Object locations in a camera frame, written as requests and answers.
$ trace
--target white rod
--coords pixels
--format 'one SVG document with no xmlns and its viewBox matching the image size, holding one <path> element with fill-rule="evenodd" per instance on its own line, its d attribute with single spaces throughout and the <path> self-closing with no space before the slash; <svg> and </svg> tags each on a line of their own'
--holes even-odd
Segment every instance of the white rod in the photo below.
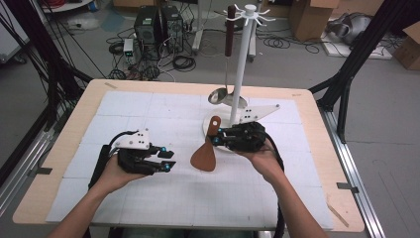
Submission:
<svg viewBox="0 0 420 238">
<path fill-rule="evenodd" d="M 250 5 L 245 6 L 247 11 L 247 14 L 250 14 Z M 251 9 L 254 10 L 251 13 L 251 16 L 254 15 L 254 12 L 256 11 L 256 7 L 254 5 L 251 5 Z M 251 30 L 253 28 L 253 18 L 248 18 L 248 24 L 247 19 L 244 22 L 244 31 L 242 32 L 242 41 L 241 41 L 241 51 L 239 53 L 239 60 L 238 60 L 238 69 L 237 69 L 237 77 L 235 80 L 235 88 L 234 88 L 234 101 L 232 103 L 232 111 L 231 111 L 231 119 L 229 121 L 229 126 L 232 127 L 232 125 L 235 124 L 236 114 L 238 110 L 238 104 L 239 104 L 239 97 L 241 96 L 241 86 L 242 81 L 244 78 L 244 71 L 245 71 L 245 63 L 247 62 L 247 53 L 248 53 L 248 47 L 250 46 L 250 37 L 251 37 Z"/>
</svg>

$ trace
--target wooden spatula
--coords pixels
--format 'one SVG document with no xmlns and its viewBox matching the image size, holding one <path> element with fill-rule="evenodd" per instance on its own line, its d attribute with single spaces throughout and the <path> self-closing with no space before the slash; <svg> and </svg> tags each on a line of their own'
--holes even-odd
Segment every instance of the wooden spatula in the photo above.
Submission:
<svg viewBox="0 0 420 238">
<path fill-rule="evenodd" d="M 218 116 L 213 116 L 210 119 L 209 128 L 204 144 L 198 148 L 191 157 L 191 165 L 200 171 L 212 172 L 216 168 L 216 156 L 214 155 L 213 145 L 208 136 L 217 135 L 221 119 Z"/>
</svg>

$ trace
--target cardboard box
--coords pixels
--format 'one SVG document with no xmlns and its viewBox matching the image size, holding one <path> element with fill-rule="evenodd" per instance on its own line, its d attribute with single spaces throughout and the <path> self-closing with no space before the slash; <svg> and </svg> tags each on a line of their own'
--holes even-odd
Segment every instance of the cardboard box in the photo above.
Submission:
<svg viewBox="0 0 420 238">
<path fill-rule="evenodd" d="M 318 40 L 339 3 L 340 0 L 293 0 L 289 24 L 294 37 L 300 42 Z"/>
<path fill-rule="evenodd" d="M 420 22 L 403 31 L 407 38 L 394 52 L 394 57 L 407 69 L 420 70 Z"/>
<path fill-rule="evenodd" d="M 334 9 L 332 16 L 340 17 L 344 13 L 365 13 L 370 16 L 376 14 L 383 0 L 340 0 L 339 6 Z"/>
<path fill-rule="evenodd" d="M 114 0 L 115 7 L 138 8 L 140 6 L 157 6 L 158 0 Z"/>
</svg>

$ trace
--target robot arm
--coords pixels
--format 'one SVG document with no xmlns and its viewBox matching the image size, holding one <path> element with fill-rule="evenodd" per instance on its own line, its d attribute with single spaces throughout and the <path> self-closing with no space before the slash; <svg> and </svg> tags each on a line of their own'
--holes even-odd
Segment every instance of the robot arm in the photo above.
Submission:
<svg viewBox="0 0 420 238">
<path fill-rule="evenodd" d="M 219 128 L 216 136 L 209 136 L 213 146 L 225 146 L 231 151 L 257 152 L 265 142 L 265 127 L 258 122 Z"/>
<path fill-rule="evenodd" d="M 126 138 L 115 143 L 115 148 L 111 150 L 114 142 L 122 137 Z M 118 153 L 118 165 L 127 173 L 142 174 L 152 176 L 156 172 L 170 172 L 176 162 L 161 161 L 160 163 L 145 160 L 152 155 L 158 158 L 170 159 L 172 151 L 167 151 L 165 147 L 154 146 L 149 140 L 148 130 L 127 131 L 115 136 L 109 145 L 103 145 L 99 158 L 93 171 L 89 188 L 93 187 L 105 170 L 106 164 L 112 155 Z"/>
</svg>

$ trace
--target wooden table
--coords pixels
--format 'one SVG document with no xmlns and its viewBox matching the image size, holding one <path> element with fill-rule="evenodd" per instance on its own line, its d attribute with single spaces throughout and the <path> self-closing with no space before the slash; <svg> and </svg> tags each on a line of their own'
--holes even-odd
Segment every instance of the wooden table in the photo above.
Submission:
<svg viewBox="0 0 420 238">
<path fill-rule="evenodd" d="M 107 91 L 209 94 L 219 87 L 221 85 L 92 80 L 43 164 L 45 168 L 52 168 L 51 174 L 35 177 L 13 216 L 14 222 L 47 224 L 46 217 L 52 207 L 61 178 L 77 151 L 81 138 L 95 115 L 103 95 Z M 241 93 L 247 97 L 279 98 L 295 101 L 334 221 L 333 231 L 364 231 L 365 226 L 351 191 L 337 188 L 337 182 L 347 182 L 347 180 L 312 93 L 306 89 L 250 86 L 243 86 Z"/>
</svg>

